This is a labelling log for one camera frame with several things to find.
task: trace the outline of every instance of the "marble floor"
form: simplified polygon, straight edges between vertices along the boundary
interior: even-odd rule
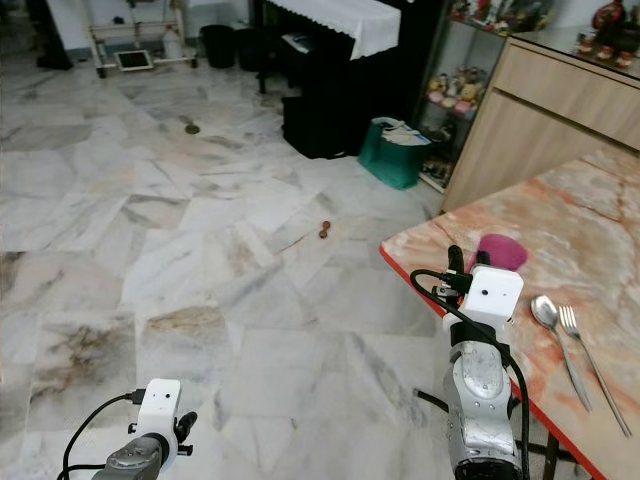
[[[411,395],[442,394],[447,339],[377,253],[437,194],[299,155],[282,81],[20,54],[1,73],[1,478],[55,478],[87,414],[154,377],[199,414],[167,480],[453,478],[444,415]],[[110,407],[71,462],[104,462],[136,415]]]

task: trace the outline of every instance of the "metal rack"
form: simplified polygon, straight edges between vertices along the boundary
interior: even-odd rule
[[[96,72],[100,78],[106,78],[107,68],[118,68],[116,62],[109,62],[106,59],[106,55],[100,52],[98,44],[105,40],[113,38],[133,37],[134,44],[139,49],[138,38],[139,37],[151,37],[162,36],[166,32],[167,27],[171,27],[177,35],[180,37],[183,56],[180,58],[151,58],[151,62],[155,64],[169,63],[169,62],[189,62],[191,68],[198,67],[198,59],[196,57],[196,50],[187,46],[184,35],[184,21],[182,17],[182,8],[180,0],[164,0],[167,2],[169,9],[171,9],[175,15],[175,20],[166,21],[163,18],[160,22],[136,22],[136,23],[122,23],[113,25],[93,25],[90,20],[89,12],[86,5],[87,0],[76,0],[76,8],[80,14],[82,20],[83,29],[85,35],[89,41],[89,48],[91,50],[91,56],[96,67]],[[135,7],[135,0],[126,0],[132,8]]]

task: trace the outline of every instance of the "table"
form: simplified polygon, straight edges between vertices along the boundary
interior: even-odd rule
[[[447,248],[465,261],[483,235],[508,235],[529,252],[524,290],[505,336],[522,368],[531,412],[596,479],[638,478],[640,454],[640,164],[600,150],[382,243],[386,261],[408,282],[417,268],[445,270]],[[557,341],[529,302],[539,293],[576,310],[590,348],[634,433],[625,438],[579,343],[565,335],[593,412],[576,395]],[[553,478],[548,465],[545,479]]]

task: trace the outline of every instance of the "black bag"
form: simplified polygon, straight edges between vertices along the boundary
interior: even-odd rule
[[[340,158],[347,155],[346,126],[335,110],[304,97],[283,98],[284,139],[307,158]]]

